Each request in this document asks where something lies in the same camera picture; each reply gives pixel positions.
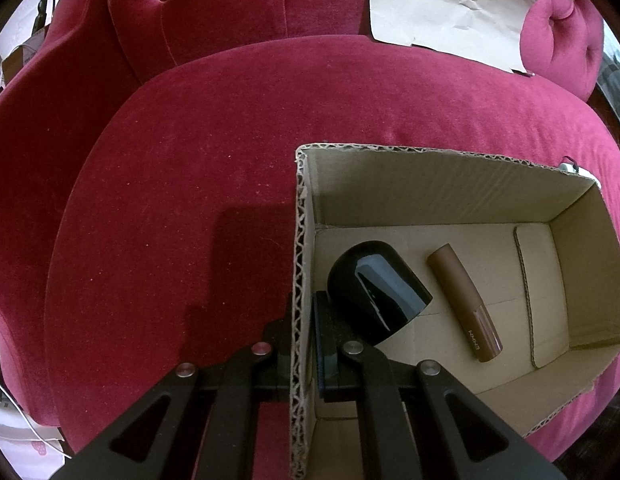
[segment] metal screw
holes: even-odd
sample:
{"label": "metal screw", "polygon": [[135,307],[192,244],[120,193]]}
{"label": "metal screw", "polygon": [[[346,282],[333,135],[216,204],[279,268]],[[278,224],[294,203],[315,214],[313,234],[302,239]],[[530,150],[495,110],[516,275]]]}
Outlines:
{"label": "metal screw", "polygon": [[441,365],[432,359],[426,359],[421,363],[421,372],[425,375],[439,375]]}
{"label": "metal screw", "polygon": [[259,341],[252,345],[252,353],[254,355],[268,355],[270,352],[272,352],[272,345],[265,341]]}
{"label": "metal screw", "polygon": [[359,355],[363,351],[363,345],[359,341],[346,341],[343,344],[343,351],[347,355]]}
{"label": "metal screw", "polygon": [[192,363],[181,363],[177,366],[177,375],[179,377],[190,377],[194,375],[195,371],[197,371],[197,367],[195,367]]}

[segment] crumpled paper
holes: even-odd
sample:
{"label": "crumpled paper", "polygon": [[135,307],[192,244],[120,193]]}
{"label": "crumpled paper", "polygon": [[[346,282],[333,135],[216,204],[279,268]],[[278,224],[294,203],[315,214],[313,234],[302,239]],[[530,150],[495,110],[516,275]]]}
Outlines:
{"label": "crumpled paper", "polygon": [[419,45],[525,72],[523,21],[536,0],[370,0],[375,40]]}

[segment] brown lipstick tube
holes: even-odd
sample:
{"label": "brown lipstick tube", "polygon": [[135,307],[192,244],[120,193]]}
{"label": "brown lipstick tube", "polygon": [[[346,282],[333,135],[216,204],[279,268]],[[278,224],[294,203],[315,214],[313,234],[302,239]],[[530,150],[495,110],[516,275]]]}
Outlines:
{"label": "brown lipstick tube", "polygon": [[427,264],[455,311],[477,359],[482,363],[494,359],[503,350],[503,345],[484,300],[450,244],[430,254]]}

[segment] red velvet sofa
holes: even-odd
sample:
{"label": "red velvet sofa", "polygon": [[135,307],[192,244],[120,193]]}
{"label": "red velvet sofa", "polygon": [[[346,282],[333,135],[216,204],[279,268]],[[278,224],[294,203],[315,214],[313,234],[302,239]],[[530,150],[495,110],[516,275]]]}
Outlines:
{"label": "red velvet sofa", "polygon": [[[530,10],[532,78],[375,43],[367,0],[61,0],[0,95],[8,387],[80,449],[181,360],[257,339],[290,289],[306,142],[570,155],[602,180],[620,238],[620,152],[584,102],[601,50],[588,0]],[[530,437],[549,458],[602,410],[620,361],[607,373]],[[278,457],[264,463],[285,475]]]}

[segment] black glossy object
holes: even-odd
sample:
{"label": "black glossy object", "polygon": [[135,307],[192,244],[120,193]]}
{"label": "black glossy object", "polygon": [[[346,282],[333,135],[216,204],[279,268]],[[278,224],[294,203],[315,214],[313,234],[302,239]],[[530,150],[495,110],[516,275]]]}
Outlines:
{"label": "black glossy object", "polygon": [[370,345],[418,316],[431,294],[391,245],[370,240],[347,250],[328,276],[331,302]]}

